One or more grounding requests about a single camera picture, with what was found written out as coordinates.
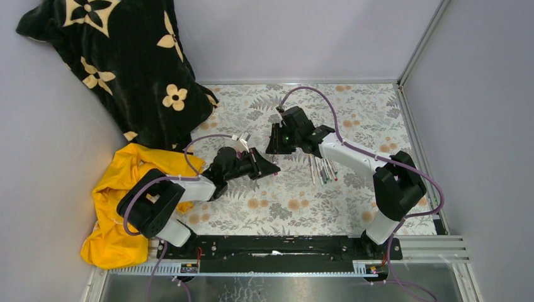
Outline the yellow cloth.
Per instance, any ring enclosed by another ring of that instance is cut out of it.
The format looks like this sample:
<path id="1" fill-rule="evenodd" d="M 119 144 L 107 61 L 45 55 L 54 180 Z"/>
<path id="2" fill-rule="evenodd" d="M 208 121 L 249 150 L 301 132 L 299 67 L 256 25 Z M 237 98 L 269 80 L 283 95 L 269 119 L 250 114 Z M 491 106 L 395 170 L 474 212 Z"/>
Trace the yellow cloth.
<path id="1" fill-rule="evenodd" d="M 111 164 L 91 193 L 97 222 L 80 251 L 85 262 L 101 269 L 117 269 L 136 266 L 148 259 L 148 239 L 127 234 L 116 207 L 151 169 L 173 176 L 196 175 L 182 153 L 150 149 L 136 143 L 115 152 Z"/>

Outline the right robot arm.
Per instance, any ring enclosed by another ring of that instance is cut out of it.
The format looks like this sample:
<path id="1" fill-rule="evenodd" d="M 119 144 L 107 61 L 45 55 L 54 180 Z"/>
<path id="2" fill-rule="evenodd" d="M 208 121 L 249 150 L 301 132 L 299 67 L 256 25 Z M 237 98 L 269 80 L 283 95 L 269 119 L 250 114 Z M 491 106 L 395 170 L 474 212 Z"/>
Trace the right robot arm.
<path id="1" fill-rule="evenodd" d="M 364 231 L 361 251 L 377 259 L 386 251 L 386 241 L 399 223 L 427 193 L 411 156 L 375 154 L 354 142 L 344 142 L 335 129 L 314 126 L 304 110 L 277 107 L 281 122 L 271 127 L 267 154 L 291 154 L 300 149 L 316 160 L 324 159 L 347 167 L 373 182 L 377 214 Z"/>

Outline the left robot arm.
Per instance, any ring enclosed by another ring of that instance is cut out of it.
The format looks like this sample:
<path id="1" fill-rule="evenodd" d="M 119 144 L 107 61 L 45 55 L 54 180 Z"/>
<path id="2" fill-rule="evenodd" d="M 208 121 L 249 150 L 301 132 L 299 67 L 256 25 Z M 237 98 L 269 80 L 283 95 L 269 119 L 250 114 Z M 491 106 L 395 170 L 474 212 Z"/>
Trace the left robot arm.
<path id="1" fill-rule="evenodd" d="M 226 192 L 230 180 L 244 176 L 257 180 L 280 171 L 255 148 L 238 153 L 223 147 L 197 178 L 168 176 L 151 169 L 120 200 L 116 212 L 130 233 L 159 238 L 170 244 L 179 258 L 186 259 L 195 252 L 196 243 L 194 232 L 173 216 L 181 202 L 215 201 Z"/>

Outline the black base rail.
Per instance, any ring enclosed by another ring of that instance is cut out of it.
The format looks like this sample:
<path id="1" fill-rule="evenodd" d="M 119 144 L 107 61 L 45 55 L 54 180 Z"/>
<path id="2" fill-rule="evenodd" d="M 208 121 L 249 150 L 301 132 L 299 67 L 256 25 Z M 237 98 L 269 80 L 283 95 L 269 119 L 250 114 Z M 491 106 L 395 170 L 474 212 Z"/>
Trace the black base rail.
<path id="1" fill-rule="evenodd" d="M 182 247 L 160 243 L 157 255 L 192 260 L 201 273 L 354 273 L 356 263 L 402 260 L 398 240 L 377 245 L 360 236 L 196 235 Z"/>

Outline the red cap pen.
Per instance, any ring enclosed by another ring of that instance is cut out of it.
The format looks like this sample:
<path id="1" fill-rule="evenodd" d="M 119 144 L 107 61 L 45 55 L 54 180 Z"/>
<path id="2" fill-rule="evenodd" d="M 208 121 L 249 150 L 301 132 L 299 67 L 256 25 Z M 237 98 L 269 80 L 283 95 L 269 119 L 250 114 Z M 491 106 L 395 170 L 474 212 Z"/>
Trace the red cap pen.
<path id="1" fill-rule="evenodd" d="M 337 181 L 337 180 L 338 180 L 338 177 L 337 177 L 337 175 L 334 174 L 334 172 L 333 172 L 333 170 L 332 170 L 332 167 L 331 167 L 331 165 L 330 165 L 330 163 L 329 163 L 329 160 L 325 160 L 325 163 L 326 163 L 326 165 L 328 166 L 328 169 L 329 169 L 329 171 L 330 171 L 330 173 L 331 173 L 331 178 L 332 178 L 334 181 Z"/>

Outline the floral tablecloth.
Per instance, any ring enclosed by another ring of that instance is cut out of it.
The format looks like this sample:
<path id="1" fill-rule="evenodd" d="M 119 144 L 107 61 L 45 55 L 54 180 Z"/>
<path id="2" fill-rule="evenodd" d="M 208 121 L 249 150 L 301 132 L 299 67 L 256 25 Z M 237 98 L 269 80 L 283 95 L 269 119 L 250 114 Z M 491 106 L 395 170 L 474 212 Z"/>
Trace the floral tablecloth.
<path id="1" fill-rule="evenodd" d="M 232 145 L 228 134 L 250 134 L 249 144 L 264 152 L 276 108 L 299 106 L 314 125 L 338 127 L 345 139 L 373 152 L 411 153 L 394 84 L 236 84 L 212 85 L 219 100 L 211 117 L 192 134 L 190 152 L 211 163 L 217 150 Z M 339 164 L 338 180 L 316 185 L 308 155 L 298 150 L 275 155 L 281 172 L 229 183 L 213 202 L 195 202 L 179 221 L 199 235 L 358 235 L 378 208 L 373 183 Z"/>

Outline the black floral blanket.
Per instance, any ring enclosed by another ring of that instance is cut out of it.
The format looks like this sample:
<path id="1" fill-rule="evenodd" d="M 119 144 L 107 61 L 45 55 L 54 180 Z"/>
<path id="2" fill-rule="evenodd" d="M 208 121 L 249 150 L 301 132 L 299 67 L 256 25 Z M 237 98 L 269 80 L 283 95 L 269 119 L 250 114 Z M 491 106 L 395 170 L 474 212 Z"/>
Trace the black floral blanket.
<path id="1" fill-rule="evenodd" d="M 44 1 L 16 31 L 51 44 L 129 142 L 181 151 L 219 105 L 196 81 L 173 1 Z"/>

